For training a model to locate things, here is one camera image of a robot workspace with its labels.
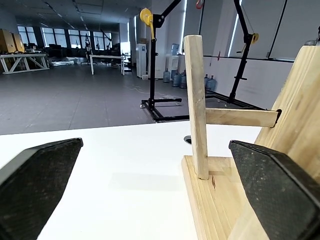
desk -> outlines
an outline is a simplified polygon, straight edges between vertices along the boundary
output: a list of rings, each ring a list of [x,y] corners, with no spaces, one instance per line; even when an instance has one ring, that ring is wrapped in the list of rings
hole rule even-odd
[[[94,74],[94,62],[93,58],[101,58],[101,59],[121,59],[120,71],[121,74],[125,75],[125,65],[124,65],[124,57],[123,56],[111,56],[111,55],[89,55],[90,56],[90,65],[91,65],[91,73]]]
[[[260,127],[207,125],[210,156],[230,140],[253,143]],[[38,240],[197,240],[182,173],[188,121],[1,135],[0,168],[20,151],[81,137],[64,195]]]
[[[4,69],[3,74],[16,74],[16,73],[39,71],[39,70],[48,70],[50,68],[48,68],[48,66],[47,66],[45,56],[46,56],[45,53],[0,55],[0,61],[2,63],[2,67]],[[9,59],[9,58],[14,59],[14,64],[10,68],[10,70],[8,69],[7,63],[5,61],[5,59]],[[40,58],[41,63],[37,62],[35,58]],[[40,68],[30,69],[27,59],[32,61],[36,66],[38,66]],[[26,70],[14,71],[21,60],[23,60]]]

black metal stand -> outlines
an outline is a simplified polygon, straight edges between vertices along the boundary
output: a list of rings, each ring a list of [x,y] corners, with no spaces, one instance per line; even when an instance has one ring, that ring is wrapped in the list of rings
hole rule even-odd
[[[153,14],[153,33],[154,39],[151,40],[151,52],[150,52],[150,96],[148,100],[141,100],[141,108],[146,108],[150,113],[152,119],[156,122],[160,121],[176,121],[176,120],[188,120],[189,115],[180,116],[163,116],[157,109],[156,103],[169,103],[176,102],[181,103],[181,98],[167,98],[167,99],[155,99],[155,75],[156,75],[156,29],[159,29],[164,24],[166,16],[181,2],[181,0],[174,0],[162,14]]]
[[[236,12],[239,17],[239,21],[243,30],[243,41],[245,43],[245,48],[243,51],[243,55],[241,58],[241,62],[239,65],[238,72],[236,74],[235,81],[232,87],[232,91],[228,96],[225,96],[220,93],[214,92],[213,94],[205,96],[205,99],[218,99],[226,102],[226,104],[233,104],[243,109],[255,109],[255,110],[263,110],[260,107],[254,106],[252,104],[240,101],[236,99],[236,92],[239,85],[240,80],[247,80],[247,78],[243,77],[245,67],[247,64],[247,58],[249,49],[253,40],[254,35],[248,32],[248,28],[246,25],[245,17],[242,12],[239,0],[233,0],[236,8]],[[177,115],[177,116],[163,116],[155,107],[156,103],[168,103],[168,102],[182,102],[181,98],[168,98],[168,99],[155,99],[155,68],[156,68],[156,29],[161,28],[163,25],[166,16],[181,2],[181,0],[174,0],[166,10],[162,14],[153,14],[153,31],[154,31],[154,39],[151,40],[151,59],[150,59],[150,96],[148,100],[141,100],[141,108],[146,108],[150,113],[152,119],[156,122],[161,121],[177,121],[177,120],[188,120],[189,115]]]
[[[250,46],[251,46],[251,43],[252,43],[254,35],[250,34],[248,32],[248,28],[247,28],[247,25],[246,25],[244,13],[242,12],[239,0],[233,0],[233,2],[234,2],[235,9],[236,9],[236,12],[237,12],[238,17],[239,17],[239,21],[240,21],[241,28],[242,28],[242,31],[243,31],[243,41],[244,41],[244,44],[245,44],[245,48],[244,48],[244,51],[243,51],[243,55],[242,55],[242,58],[241,58],[239,69],[238,69],[238,72],[237,72],[236,76],[234,77],[235,80],[234,80],[234,84],[233,84],[233,87],[232,87],[232,90],[231,90],[231,93],[230,93],[229,97],[227,97],[225,95],[222,95],[222,94],[215,93],[214,95],[206,96],[205,98],[206,99],[215,98],[215,99],[219,99],[219,100],[222,100],[222,101],[226,101],[226,103],[228,103],[228,104],[234,104],[236,106],[242,107],[243,104],[239,105],[239,102],[241,102],[241,101],[236,100],[236,92],[237,92],[237,88],[238,88],[240,80],[247,80],[247,78],[243,77],[243,74],[244,74],[245,67],[246,67],[246,64],[247,64],[248,53],[249,53]],[[252,108],[252,109],[257,109],[257,110],[261,109],[259,107],[253,106],[253,105],[245,103],[245,102],[244,102],[244,105],[245,105],[245,106],[243,106],[244,108]]]

wooden box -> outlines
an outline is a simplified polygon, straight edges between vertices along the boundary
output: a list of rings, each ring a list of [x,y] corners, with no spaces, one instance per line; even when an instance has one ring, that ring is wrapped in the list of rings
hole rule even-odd
[[[0,29],[0,51],[14,53],[16,51],[15,41],[11,32]]]
[[[19,33],[12,33],[13,41],[14,41],[14,46],[15,49],[18,52],[24,53],[25,52],[25,46],[24,43],[22,42],[22,38]]]

wooden stand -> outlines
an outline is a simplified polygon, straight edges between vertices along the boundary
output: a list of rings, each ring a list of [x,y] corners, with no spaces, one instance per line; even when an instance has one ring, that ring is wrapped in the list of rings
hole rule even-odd
[[[301,48],[272,110],[257,111],[206,109],[202,37],[186,36],[184,46],[193,157],[182,170],[198,239],[269,239],[233,158],[208,157],[206,124],[263,127],[255,144],[287,154],[319,183],[320,47]]]

black frame base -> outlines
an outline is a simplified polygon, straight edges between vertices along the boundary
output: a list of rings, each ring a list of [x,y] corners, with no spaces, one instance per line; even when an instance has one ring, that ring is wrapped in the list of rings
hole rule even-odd
[[[182,98],[165,98],[165,99],[152,99],[141,100],[141,108],[147,109],[152,117],[152,120],[156,122],[166,122],[166,121],[179,121],[188,120],[189,115],[178,115],[178,116],[163,116],[161,112],[155,107],[155,103],[181,103]]]
[[[225,104],[233,104],[240,107],[241,109],[265,110],[261,107],[258,107],[237,99],[233,99],[232,101],[230,101],[228,96],[225,96],[216,92],[205,96],[205,99],[218,99],[218,100],[224,101]],[[189,115],[163,116],[161,112],[159,112],[159,110],[155,107],[155,103],[172,103],[172,102],[181,103],[182,99],[181,98],[165,98],[165,99],[149,98],[148,100],[141,100],[140,107],[142,109],[147,109],[147,111],[152,117],[152,120],[156,122],[189,120],[190,119]]]

